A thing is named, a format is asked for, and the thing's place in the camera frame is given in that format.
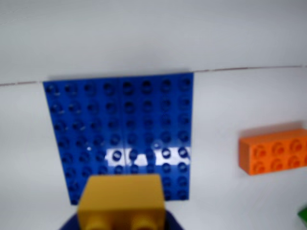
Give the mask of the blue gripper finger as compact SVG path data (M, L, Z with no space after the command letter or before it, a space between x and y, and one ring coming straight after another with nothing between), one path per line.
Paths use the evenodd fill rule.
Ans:
M77 213L73 214L60 228L59 230L79 230L79 222Z
M170 211L165 212L165 230L183 230Z

